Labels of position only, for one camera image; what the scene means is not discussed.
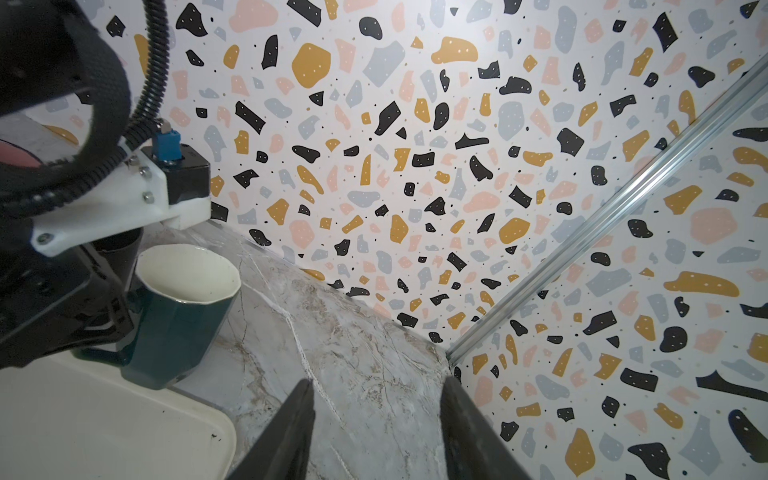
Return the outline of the dark green mug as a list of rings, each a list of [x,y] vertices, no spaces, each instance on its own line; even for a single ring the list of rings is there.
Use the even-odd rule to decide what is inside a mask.
[[[117,367],[136,385],[164,389],[200,365],[241,286],[238,268],[213,251],[189,244],[150,247],[138,256],[126,295],[136,328],[114,352],[84,348],[73,355]]]

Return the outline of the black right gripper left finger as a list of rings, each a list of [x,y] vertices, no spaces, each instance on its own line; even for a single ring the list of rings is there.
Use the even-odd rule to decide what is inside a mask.
[[[302,379],[228,479],[305,479],[315,416],[312,381]]]

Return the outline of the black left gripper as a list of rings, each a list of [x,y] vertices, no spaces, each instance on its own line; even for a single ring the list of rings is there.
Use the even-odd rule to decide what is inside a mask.
[[[116,343],[136,321],[126,289],[141,228],[47,257],[32,223],[1,223],[1,367],[23,368],[62,351]]]

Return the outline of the pink mug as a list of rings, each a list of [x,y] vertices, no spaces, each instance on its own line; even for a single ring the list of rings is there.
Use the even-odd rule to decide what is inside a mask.
[[[0,161],[3,165],[21,168],[38,168],[42,165],[35,154],[5,140],[0,140]]]

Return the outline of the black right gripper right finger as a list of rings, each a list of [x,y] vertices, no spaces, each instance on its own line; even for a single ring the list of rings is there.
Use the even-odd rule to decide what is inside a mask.
[[[443,383],[440,424],[448,479],[530,479],[453,376]]]

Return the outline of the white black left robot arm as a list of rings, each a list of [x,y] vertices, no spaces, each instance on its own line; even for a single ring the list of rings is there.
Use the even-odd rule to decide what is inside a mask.
[[[1,5],[3,115],[88,94],[94,128],[71,158],[1,163],[1,365],[22,368],[65,350],[113,343],[131,330],[124,284],[91,243],[46,256],[35,217],[84,197],[133,147],[120,60],[74,1]]]

